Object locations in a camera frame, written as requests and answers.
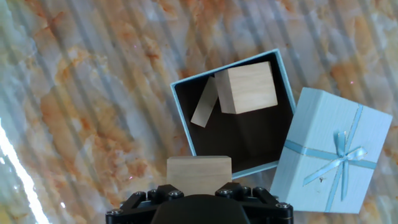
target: table surface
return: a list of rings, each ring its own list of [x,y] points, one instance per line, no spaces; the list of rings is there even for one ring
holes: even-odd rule
[[[189,155],[170,83],[280,49],[295,100],[323,89],[394,116],[359,215],[398,223],[398,2],[0,0],[0,222],[104,223]],[[275,169],[239,179],[270,187]]]

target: gift box lid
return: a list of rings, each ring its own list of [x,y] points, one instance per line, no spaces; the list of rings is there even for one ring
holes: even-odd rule
[[[359,213],[392,116],[303,88],[271,186],[297,211]]]

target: blue ribbon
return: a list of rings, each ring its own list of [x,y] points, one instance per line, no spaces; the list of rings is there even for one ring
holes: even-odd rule
[[[361,117],[363,110],[363,105],[358,105],[358,109],[355,114],[355,118],[353,124],[351,126],[351,130],[348,134],[346,140],[346,132],[339,132],[335,136],[336,139],[336,154],[320,151],[316,149],[310,149],[304,146],[301,146],[295,142],[286,140],[285,147],[291,149],[297,153],[303,154],[304,156],[312,156],[317,157],[320,159],[330,160],[327,165],[323,166],[321,169],[317,170],[316,172],[310,174],[306,178],[304,178],[303,185],[307,185],[310,182],[314,181],[315,179],[319,178],[321,175],[331,171],[333,168],[338,167],[337,173],[335,175],[335,179],[333,181],[332,188],[330,190],[328,202],[326,204],[326,212],[330,211],[331,205],[333,203],[333,199],[335,197],[338,182],[340,177],[342,176],[342,183],[341,183],[341,201],[345,199],[347,196],[347,189],[348,189],[348,166],[360,166],[369,169],[375,169],[376,163],[370,161],[362,161],[362,159],[368,153],[365,148],[357,147],[353,150],[349,150],[351,147],[351,142],[354,138],[354,134],[356,128],[358,127],[359,119]]]

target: wooden block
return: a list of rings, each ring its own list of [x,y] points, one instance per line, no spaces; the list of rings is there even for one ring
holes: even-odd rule
[[[209,194],[232,182],[228,156],[178,156],[167,159],[167,183],[185,195]]]
[[[278,105],[269,62],[229,68],[215,74],[223,113],[240,114]]]
[[[197,108],[193,113],[191,122],[205,127],[218,98],[216,80],[209,77],[205,89],[201,94]]]

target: open gift box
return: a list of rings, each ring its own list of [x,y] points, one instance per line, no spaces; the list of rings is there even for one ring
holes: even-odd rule
[[[205,128],[190,122],[203,89],[215,73],[228,68],[269,62],[277,105],[242,114],[221,112],[217,100]],[[273,168],[284,147],[295,101],[278,49],[201,73],[178,82],[171,88],[194,156],[228,156],[233,179]]]

